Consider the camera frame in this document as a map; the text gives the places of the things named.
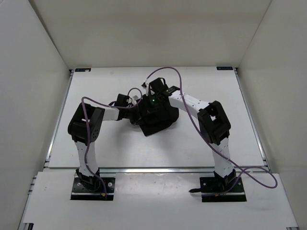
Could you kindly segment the black pleated skirt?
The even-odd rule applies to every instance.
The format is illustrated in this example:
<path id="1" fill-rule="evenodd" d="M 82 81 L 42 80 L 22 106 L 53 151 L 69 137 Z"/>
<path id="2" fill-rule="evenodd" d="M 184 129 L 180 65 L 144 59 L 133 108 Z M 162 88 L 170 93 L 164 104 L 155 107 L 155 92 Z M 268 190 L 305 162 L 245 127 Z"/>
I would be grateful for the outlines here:
<path id="1" fill-rule="evenodd" d="M 129 110 L 132 125 L 138 125 L 147 137 L 169 128 L 179 118 L 179 109 L 163 96 L 143 95 L 140 103 Z"/>

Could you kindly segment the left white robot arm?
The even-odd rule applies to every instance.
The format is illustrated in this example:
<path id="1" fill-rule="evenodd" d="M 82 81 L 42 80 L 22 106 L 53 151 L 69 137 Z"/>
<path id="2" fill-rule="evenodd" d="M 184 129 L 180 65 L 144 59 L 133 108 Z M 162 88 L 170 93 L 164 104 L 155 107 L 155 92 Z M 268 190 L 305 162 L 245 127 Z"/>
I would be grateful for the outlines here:
<path id="1" fill-rule="evenodd" d="M 111 104 L 99 103 L 89 97 L 82 97 L 76 112 L 68 125 L 68 134 L 75 143 L 79 157 L 79 168 L 76 174 L 81 184 L 90 192 L 101 192 L 107 195 L 106 183 L 100 176 L 96 162 L 95 141 L 103 121 L 118 121 L 125 113 L 137 107 L 142 97 L 119 96 Z"/>

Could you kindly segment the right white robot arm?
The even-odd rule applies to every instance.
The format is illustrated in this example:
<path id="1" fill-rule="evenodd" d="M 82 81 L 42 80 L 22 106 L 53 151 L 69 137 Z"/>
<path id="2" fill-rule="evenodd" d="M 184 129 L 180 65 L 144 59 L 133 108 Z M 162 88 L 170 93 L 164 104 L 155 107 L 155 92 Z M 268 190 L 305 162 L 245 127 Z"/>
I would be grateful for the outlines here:
<path id="1" fill-rule="evenodd" d="M 181 92 L 176 86 L 168 87 L 162 78 L 142 84 L 150 102 L 158 101 L 158 96 L 199 122 L 199 131 L 205 142 L 213 147 L 215 189 L 226 192 L 235 178 L 234 167 L 229 161 L 228 147 L 231 124 L 219 101 L 206 102 Z"/>

